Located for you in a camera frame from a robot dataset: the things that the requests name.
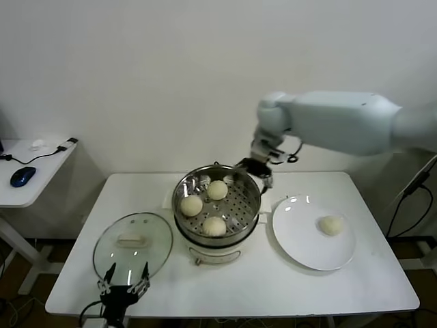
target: cable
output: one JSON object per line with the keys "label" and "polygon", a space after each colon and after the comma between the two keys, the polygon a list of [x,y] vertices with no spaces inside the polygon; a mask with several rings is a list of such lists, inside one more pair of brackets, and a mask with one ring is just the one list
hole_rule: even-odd
{"label": "cable", "polygon": [[385,234],[385,238],[388,238],[388,237],[389,237],[389,234],[390,234],[390,232],[391,232],[391,227],[393,227],[393,223],[395,222],[395,219],[396,219],[397,212],[399,211],[399,208],[401,207],[402,202],[403,202],[406,198],[407,198],[407,195],[403,194],[401,200],[399,201],[399,203],[397,203],[396,210],[395,210],[395,214],[393,214],[393,217],[391,218],[390,226],[389,226],[389,229],[387,230],[387,233]]}
{"label": "cable", "polygon": [[432,163],[432,165],[429,167],[429,169],[427,169],[427,173],[430,173],[431,172],[431,170],[434,168],[434,166],[435,166],[435,164],[437,163],[437,159],[434,161],[434,163]]}
{"label": "cable", "polygon": [[298,323],[296,325],[296,328],[315,328],[311,323],[308,323],[307,321],[303,321],[301,323]]}
{"label": "cable", "polygon": [[27,165],[27,164],[30,164],[37,159],[41,159],[43,157],[53,156],[54,154],[57,154],[58,152],[65,152],[68,148],[70,148],[75,143],[77,143],[77,141],[78,140],[76,138],[69,138],[69,140],[67,140],[67,141],[61,143],[59,146],[57,146],[56,150],[54,152],[52,152],[50,154],[45,154],[45,155],[40,155],[40,156],[34,157],[30,161],[27,161],[27,162],[20,161],[19,159],[16,159],[15,157],[13,157],[11,154],[2,154],[2,155],[0,155],[0,159],[5,159],[8,162],[9,161],[16,161],[22,165]]}
{"label": "cable", "polygon": [[254,325],[251,324],[251,322],[254,321],[254,320],[258,320],[258,321],[262,324],[262,327],[261,327],[261,328],[269,328],[269,327],[272,327],[272,326],[268,326],[268,325],[266,325],[266,324],[264,323],[264,321],[261,320],[261,319],[258,319],[258,318],[252,318],[252,319],[246,319],[246,320],[245,320],[241,325],[238,326],[238,328],[242,328],[242,327],[245,326],[247,323],[250,324],[252,327],[258,327],[258,326],[254,326]]}
{"label": "cable", "polygon": [[5,254],[3,254],[3,252],[0,249],[0,257],[1,257],[1,262],[3,263],[1,265],[1,273],[0,273],[0,280],[1,278],[3,278],[3,276],[5,275],[5,267],[6,267],[6,258],[5,258]]}
{"label": "cable", "polygon": [[97,304],[102,303],[102,301],[94,301],[90,304],[88,304],[87,306],[85,306],[85,308],[82,310],[81,315],[79,316],[79,328],[83,327],[83,322],[82,322],[82,318],[85,315],[85,312],[91,307],[91,306],[95,306]]}
{"label": "cable", "polygon": [[[302,150],[302,147],[303,147],[303,141],[300,140],[298,149],[295,152],[293,152],[291,154],[288,154],[287,163],[295,163],[295,162],[297,162],[299,160],[299,157],[297,155]],[[271,159],[268,159],[268,162],[270,164],[273,164],[273,165],[279,165],[279,164],[283,164],[284,163],[284,161],[280,161],[280,162],[274,162],[273,161],[272,162]]]}
{"label": "cable", "polygon": [[397,234],[396,236],[394,236],[393,238],[399,237],[401,234],[405,234],[406,232],[410,231],[411,229],[414,229],[415,227],[417,227],[422,221],[423,219],[427,216],[429,210],[431,210],[432,204],[434,203],[434,196],[432,195],[432,192],[426,187],[426,186],[420,186],[419,188],[422,188],[423,190],[426,190],[429,194],[429,205],[425,211],[425,213],[423,213],[423,215],[421,216],[421,218],[419,220],[417,220],[417,222],[415,224],[413,224],[411,227],[409,227],[407,230],[404,230],[403,232]]}
{"label": "cable", "polygon": [[[41,302],[36,297],[32,296],[26,303],[24,303],[22,306],[20,306],[17,309],[12,302],[16,301],[17,299],[20,299],[22,297],[24,297],[24,295],[23,296],[15,297],[14,299],[11,299],[10,301],[6,301],[6,303],[12,308],[12,311],[13,311],[13,314],[11,315],[11,317],[9,319],[9,327],[11,327],[11,328],[17,328],[17,327],[21,326],[30,317],[30,315],[31,315],[31,313],[33,311],[33,307],[35,305],[35,302],[39,303],[42,306],[44,306],[43,302]],[[29,308],[29,311],[27,311],[27,313],[21,318],[21,320],[19,320],[20,311],[22,311],[24,308],[26,308],[26,306],[28,304],[31,304],[31,307]]]}
{"label": "cable", "polygon": [[413,182],[413,181],[415,181],[416,180],[416,178],[419,176],[419,174],[421,173],[421,172],[423,172],[427,167],[428,167],[428,165],[432,162],[432,161],[434,161],[434,163],[432,164],[432,166],[426,171],[427,173],[429,173],[429,171],[431,171],[431,169],[434,167],[434,165],[435,165],[435,163],[437,162],[437,155],[434,155],[413,177],[412,177],[412,179],[410,180],[410,182],[392,199],[392,201],[387,205],[387,206],[385,206],[385,208],[384,208],[384,210],[382,211],[383,213],[386,211],[386,210],[388,210],[390,207],[391,207],[391,205],[395,202],[395,200],[397,199],[397,198],[399,198],[399,196],[400,195],[402,195],[403,193],[404,193],[404,191],[411,185],[411,183]]}
{"label": "cable", "polygon": [[18,163],[20,163],[20,164],[23,164],[23,165],[27,165],[27,164],[30,164],[30,163],[32,163],[34,160],[36,160],[36,159],[41,159],[42,157],[49,157],[49,156],[53,156],[54,154],[57,154],[58,152],[61,152],[61,150],[59,150],[59,149],[56,149],[54,152],[52,152],[51,154],[45,154],[45,155],[40,155],[40,156],[37,156],[37,157],[34,157],[33,159],[31,159],[30,161],[27,161],[27,162],[22,162],[22,161],[20,161],[19,159],[16,159],[15,157],[13,157],[11,154],[7,154],[7,155],[0,155],[0,159],[5,159],[6,161],[16,161],[16,162],[18,162]]}
{"label": "cable", "polygon": [[417,312],[424,311],[424,312],[428,312],[430,314],[433,314],[434,316],[437,316],[437,312],[430,310],[430,309],[425,309],[424,307],[420,307],[419,309],[416,309],[416,311]]}
{"label": "cable", "polygon": [[297,154],[302,150],[302,147],[303,147],[303,142],[302,142],[302,140],[300,140],[300,144],[299,144],[297,151],[295,151],[293,154],[290,154],[288,156],[287,163],[295,163],[299,160],[299,157],[297,156]]}

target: stainless steel steamer basket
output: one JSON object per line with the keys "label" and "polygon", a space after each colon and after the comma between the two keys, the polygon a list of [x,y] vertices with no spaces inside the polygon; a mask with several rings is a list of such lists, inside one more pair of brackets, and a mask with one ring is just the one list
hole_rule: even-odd
{"label": "stainless steel steamer basket", "polygon": [[[222,180],[228,187],[223,200],[211,200],[206,193],[215,180]],[[202,211],[196,217],[186,217],[180,210],[182,198],[189,195],[198,195],[203,202]],[[202,247],[225,248],[243,241],[255,229],[261,195],[255,181],[244,170],[214,164],[195,169],[183,177],[173,192],[171,203],[176,226],[185,238]],[[202,225],[208,217],[222,217],[227,226],[226,234],[205,235]]]}

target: white desk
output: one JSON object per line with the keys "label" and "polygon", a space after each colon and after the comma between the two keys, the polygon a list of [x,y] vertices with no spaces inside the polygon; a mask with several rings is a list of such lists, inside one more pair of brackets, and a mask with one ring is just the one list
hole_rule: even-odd
{"label": "white desk", "polygon": [[[92,254],[102,232],[130,213],[156,211],[171,222],[175,237],[164,267],[129,317],[261,317],[365,314],[419,306],[410,282],[356,187],[345,173],[274,174],[274,206],[291,195],[330,202],[349,218],[356,253],[338,271],[306,269],[281,251],[270,225],[259,224],[245,252],[220,266],[193,265],[172,214],[161,208],[166,192],[183,174],[114,174],[105,184],[46,302],[52,314],[78,316],[99,300]],[[88,313],[97,315],[99,307]]]}
{"label": "white desk", "polygon": [[[65,140],[45,141],[46,146],[37,151],[30,150],[33,140],[2,140],[2,144],[5,149],[4,154],[12,154],[14,158],[27,162],[34,157],[54,152],[56,147],[64,141]],[[65,152],[37,159],[28,165],[22,165],[16,161],[0,161],[0,208],[20,208],[32,205],[75,148],[76,145],[73,145]],[[10,185],[12,174],[24,166],[36,167],[37,171],[35,175],[25,186],[20,188],[12,187]],[[33,265],[18,291],[20,295],[30,293],[33,283],[39,274],[57,274],[60,272],[62,263],[49,263],[46,260],[52,247],[46,246],[41,253],[39,253],[1,216],[0,238],[10,244],[14,249],[5,260],[5,267],[12,261],[16,252],[20,253]]]}

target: glass pot lid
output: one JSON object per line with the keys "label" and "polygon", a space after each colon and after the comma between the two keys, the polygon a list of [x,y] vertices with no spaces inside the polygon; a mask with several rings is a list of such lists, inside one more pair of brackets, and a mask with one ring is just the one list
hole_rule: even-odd
{"label": "glass pot lid", "polygon": [[173,246],[170,225],[157,214],[135,213],[110,225],[94,247],[93,265],[100,279],[116,263],[111,285],[136,284],[148,262],[152,277]]}

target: blue computer mouse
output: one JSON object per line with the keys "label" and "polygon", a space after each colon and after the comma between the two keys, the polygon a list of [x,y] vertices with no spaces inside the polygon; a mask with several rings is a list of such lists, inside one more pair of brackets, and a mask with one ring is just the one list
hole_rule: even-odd
{"label": "blue computer mouse", "polygon": [[17,170],[11,177],[11,186],[22,187],[29,182],[31,177],[35,174],[36,168],[32,166],[22,167]]}

